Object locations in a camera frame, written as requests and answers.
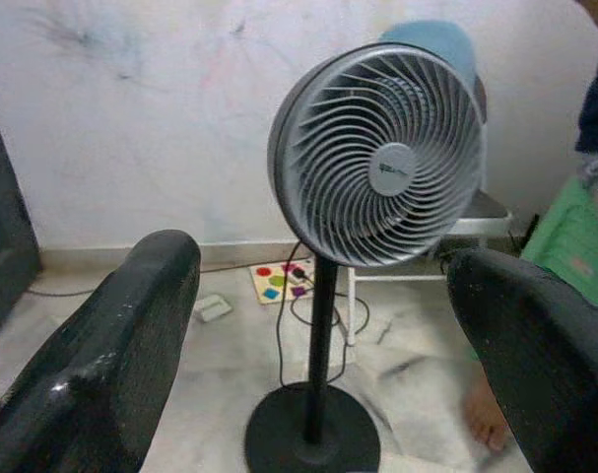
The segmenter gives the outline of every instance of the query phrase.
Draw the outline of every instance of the colorful puzzle mat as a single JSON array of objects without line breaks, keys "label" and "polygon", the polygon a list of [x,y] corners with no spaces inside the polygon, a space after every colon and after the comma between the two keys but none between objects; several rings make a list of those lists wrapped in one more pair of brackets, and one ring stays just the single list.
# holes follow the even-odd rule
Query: colorful puzzle mat
[{"label": "colorful puzzle mat", "polygon": [[293,274],[297,270],[304,271],[307,278],[313,280],[314,263],[311,259],[294,261],[288,268],[286,268],[286,261],[251,266],[250,275],[259,303],[278,304],[281,302],[286,275],[288,275],[286,301],[311,297],[311,284]]}]

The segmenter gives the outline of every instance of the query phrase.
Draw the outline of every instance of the fan logo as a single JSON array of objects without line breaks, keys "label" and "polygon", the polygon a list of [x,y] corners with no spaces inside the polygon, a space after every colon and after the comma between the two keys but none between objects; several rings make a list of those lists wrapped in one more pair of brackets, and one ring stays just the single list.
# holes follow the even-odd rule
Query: fan logo
[{"label": "fan logo", "polygon": [[389,166],[389,165],[386,165],[384,163],[380,163],[379,164],[379,170],[381,170],[382,172],[389,172],[391,174],[399,174],[402,177],[408,177],[408,174],[406,174],[402,170],[396,169],[393,166]]}]

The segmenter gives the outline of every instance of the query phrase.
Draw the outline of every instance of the pedestal fan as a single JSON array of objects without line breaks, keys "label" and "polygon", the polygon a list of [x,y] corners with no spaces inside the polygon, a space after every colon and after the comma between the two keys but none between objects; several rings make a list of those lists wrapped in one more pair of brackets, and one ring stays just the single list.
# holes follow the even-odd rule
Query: pedestal fan
[{"label": "pedestal fan", "polygon": [[417,47],[361,47],[317,66],[287,96],[268,163],[288,223],[316,255],[309,375],[253,412],[251,471],[377,470],[370,416],[327,383],[337,267],[391,265],[435,244],[470,203],[485,152],[469,88]]}]

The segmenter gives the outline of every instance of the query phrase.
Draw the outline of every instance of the marble floor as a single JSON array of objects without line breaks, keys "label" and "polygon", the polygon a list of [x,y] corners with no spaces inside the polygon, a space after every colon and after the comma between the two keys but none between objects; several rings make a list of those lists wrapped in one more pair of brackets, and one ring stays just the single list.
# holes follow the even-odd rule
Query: marble floor
[{"label": "marble floor", "polygon": [[[44,273],[46,292],[95,287],[103,271]],[[344,290],[344,278],[341,288]],[[444,283],[362,283],[370,322],[348,352],[335,385],[368,409],[382,445],[384,472],[530,472],[512,442],[491,455],[472,441],[461,416],[476,366],[454,319]],[[266,393],[279,385],[277,305],[260,305],[246,269],[204,274],[199,297],[221,294],[233,311],[209,323],[192,317],[169,401],[143,473],[245,471],[243,435]],[[87,298],[26,294],[0,332],[0,394],[32,354]],[[338,301],[344,312],[345,302]],[[309,317],[309,301],[297,304]],[[282,323],[286,382],[306,375],[308,327],[286,314]],[[343,338],[334,329],[331,373],[341,366]]]}]

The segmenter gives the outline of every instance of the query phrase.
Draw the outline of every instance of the fan center hub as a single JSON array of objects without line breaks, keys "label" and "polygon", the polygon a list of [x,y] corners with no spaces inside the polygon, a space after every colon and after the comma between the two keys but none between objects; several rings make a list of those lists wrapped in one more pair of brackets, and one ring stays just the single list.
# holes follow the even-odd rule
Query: fan center hub
[{"label": "fan center hub", "polygon": [[368,180],[375,192],[393,197],[408,189],[417,168],[415,152],[403,143],[388,143],[374,153]]}]

